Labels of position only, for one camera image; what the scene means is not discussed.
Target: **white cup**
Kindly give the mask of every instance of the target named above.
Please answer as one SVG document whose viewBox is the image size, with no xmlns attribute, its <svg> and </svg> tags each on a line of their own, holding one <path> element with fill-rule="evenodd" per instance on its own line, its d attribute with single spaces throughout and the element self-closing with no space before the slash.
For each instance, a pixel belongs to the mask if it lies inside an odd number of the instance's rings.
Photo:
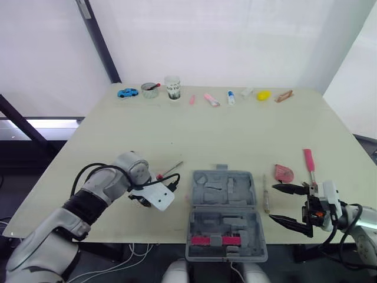
<svg viewBox="0 0 377 283">
<path fill-rule="evenodd" d="M 167 75 L 165 85 L 170 99 L 176 100 L 181 97 L 181 81 L 177 75 Z"/>
</svg>

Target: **white curtain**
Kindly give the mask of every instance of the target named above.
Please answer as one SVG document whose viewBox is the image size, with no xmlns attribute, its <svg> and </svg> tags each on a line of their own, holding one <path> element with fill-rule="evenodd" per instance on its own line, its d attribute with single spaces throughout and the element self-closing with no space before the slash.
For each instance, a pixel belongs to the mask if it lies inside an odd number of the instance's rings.
<svg viewBox="0 0 377 283">
<path fill-rule="evenodd" d="M 0 93 L 22 115 L 85 116 L 109 86 L 74 0 L 0 0 Z"/>
<path fill-rule="evenodd" d="M 121 79 L 324 93 L 375 0 L 90 0 Z"/>
<path fill-rule="evenodd" d="M 352 133 L 377 139 L 377 4 L 324 98 Z"/>
</svg>

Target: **red screwdriver handle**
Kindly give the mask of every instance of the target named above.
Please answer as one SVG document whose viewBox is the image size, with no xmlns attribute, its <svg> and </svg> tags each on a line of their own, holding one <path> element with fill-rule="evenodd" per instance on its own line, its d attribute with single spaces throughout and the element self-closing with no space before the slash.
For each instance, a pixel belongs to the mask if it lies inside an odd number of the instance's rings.
<svg viewBox="0 0 377 283">
<path fill-rule="evenodd" d="M 304 149 L 305 162 L 309 172 L 314 172 L 314 160 L 312 156 L 312 151 L 310 149 Z"/>
</svg>

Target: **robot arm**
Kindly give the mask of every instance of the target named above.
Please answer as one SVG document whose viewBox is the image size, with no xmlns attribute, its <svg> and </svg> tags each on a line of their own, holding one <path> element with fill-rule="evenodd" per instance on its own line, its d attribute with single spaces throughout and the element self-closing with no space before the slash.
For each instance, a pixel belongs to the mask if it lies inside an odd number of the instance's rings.
<svg viewBox="0 0 377 283">
<path fill-rule="evenodd" d="M 135 153 L 122 154 L 114 166 L 124 172 L 115 167 L 95 171 L 63 207 L 22 241 L 6 265 L 6 283 L 63 283 L 62 274 L 78 253 L 72 238 L 85 239 L 103 211 L 127 191 L 143 205 L 152 204 L 159 210 L 165 210 L 173 201 L 174 193 L 162 183 L 141 186 L 156 177 Z"/>
<path fill-rule="evenodd" d="M 308 237 L 313 237 L 313 226 L 328 232 L 341 230 L 355 240 L 363 263 L 374 266 L 368 269 L 369 273 L 372 276 L 377 275 L 377 210 L 341 202 L 332 181 L 313 186 L 307 183 L 303 186 L 278 184 L 273 188 L 284 193 L 307 195 L 305 206 L 302 207 L 302 221 L 305 224 L 286 216 L 270 215 L 274 221 Z"/>
</svg>

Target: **beige tabletop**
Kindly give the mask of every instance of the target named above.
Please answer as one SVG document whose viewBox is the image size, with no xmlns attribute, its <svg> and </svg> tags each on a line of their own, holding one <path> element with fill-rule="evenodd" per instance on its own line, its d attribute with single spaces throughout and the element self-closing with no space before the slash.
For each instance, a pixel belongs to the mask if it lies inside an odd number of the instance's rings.
<svg viewBox="0 0 377 283">
<path fill-rule="evenodd" d="M 123 196 L 93 224 L 85 241 L 185 243 L 192 172 L 228 164 L 229 170 L 253 174 L 267 243 L 323 242 L 329 234 L 320 228 L 315 228 L 314 238 L 307 238 L 278 225 L 263 211 L 263 174 L 267 174 L 268 186 L 277 183 L 275 164 L 290 167 L 295 184 L 310 181 L 303 148 L 312 149 L 318 182 L 335 181 L 345 202 L 377 207 L 377 166 L 313 90 L 296 89 L 292 98 L 276 103 L 273 97 L 264 102 L 255 96 L 244 99 L 239 94 L 242 88 L 232 88 L 236 104 L 230 106 L 224 87 L 183 87 L 182 98 L 174 102 L 163 87 L 154 99 L 142 95 L 117 98 L 117 91 L 125 87 L 111 86 L 47 168 L 3 235 L 26 237 L 68 199 L 82 167 L 92 162 L 112 163 L 129 150 L 138 152 L 157 173 L 184 161 L 178 169 L 181 182 L 176 198 L 160 212 Z M 271 91 L 275 96 L 285 90 Z M 221 106 L 212 107 L 204 93 L 217 98 Z M 189 105 L 193 94 L 195 104 Z M 272 188 L 269 195 L 271 213 L 301 220 L 304 196 Z"/>
</svg>

